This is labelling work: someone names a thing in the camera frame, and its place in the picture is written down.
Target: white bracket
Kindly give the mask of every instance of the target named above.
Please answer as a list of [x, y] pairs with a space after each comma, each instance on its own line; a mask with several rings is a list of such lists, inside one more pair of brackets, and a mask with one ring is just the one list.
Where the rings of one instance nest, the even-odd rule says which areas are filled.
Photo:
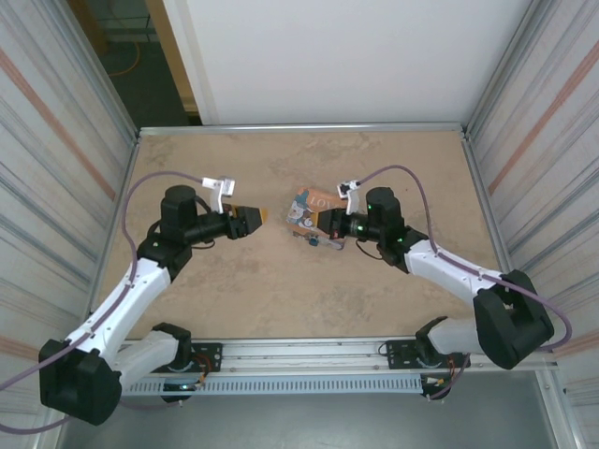
[[359, 184], [358, 180], [345, 181], [337, 186], [337, 192], [339, 193], [340, 199], [347, 200], [347, 208], [345, 213], [351, 215], [358, 211], [359, 207], [359, 196], [358, 196]]
[[202, 178], [202, 186], [212, 189], [210, 193], [210, 208], [218, 213], [223, 213], [223, 196], [231, 198], [235, 189], [235, 180], [225, 176], [218, 180]]

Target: marble-pattern surface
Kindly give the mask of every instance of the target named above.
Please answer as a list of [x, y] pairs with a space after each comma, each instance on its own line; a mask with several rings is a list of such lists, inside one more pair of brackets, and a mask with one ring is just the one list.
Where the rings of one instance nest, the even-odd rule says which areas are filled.
[[[133, 181], [156, 170], [236, 179], [234, 204], [268, 208], [254, 235], [219, 239], [196, 252], [175, 283], [145, 312], [131, 337], [167, 321], [196, 338], [293, 338], [405, 335], [439, 315], [472, 313], [431, 282], [403, 274], [361, 254], [312, 247], [291, 237], [285, 216], [301, 186], [334, 191], [342, 180], [403, 164], [422, 180], [433, 229], [448, 250], [496, 267], [489, 235], [456, 133], [236, 134], [145, 137]], [[134, 195], [127, 223], [136, 242], [158, 218], [173, 177], [148, 181]], [[426, 231], [414, 182], [387, 172], [362, 188], [388, 185], [402, 203], [406, 223]], [[197, 188], [208, 198], [208, 191]], [[373, 244], [367, 248], [375, 251]], [[115, 239], [102, 297], [128, 265], [123, 236]]]

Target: white wall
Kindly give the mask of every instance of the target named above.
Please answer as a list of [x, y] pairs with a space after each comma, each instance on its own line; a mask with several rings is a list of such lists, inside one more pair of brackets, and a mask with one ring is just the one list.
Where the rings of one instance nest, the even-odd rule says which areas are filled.
[[530, 0], [165, 0], [206, 124], [466, 122]]

